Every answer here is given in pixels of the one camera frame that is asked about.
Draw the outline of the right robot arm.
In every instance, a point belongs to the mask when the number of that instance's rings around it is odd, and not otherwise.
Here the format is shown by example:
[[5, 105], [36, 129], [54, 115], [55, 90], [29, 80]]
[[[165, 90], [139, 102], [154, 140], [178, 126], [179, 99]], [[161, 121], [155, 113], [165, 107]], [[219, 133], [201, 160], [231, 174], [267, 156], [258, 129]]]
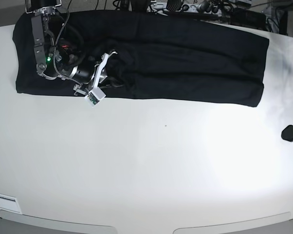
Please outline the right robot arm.
[[32, 14], [37, 73], [47, 80], [75, 82], [74, 94], [95, 105], [106, 96], [99, 85], [108, 78], [105, 67], [117, 52], [104, 53], [100, 60], [87, 58], [83, 37], [68, 24], [69, 14], [60, 16], [61, 7], [60, 0], [25, 1], [25, 12]]

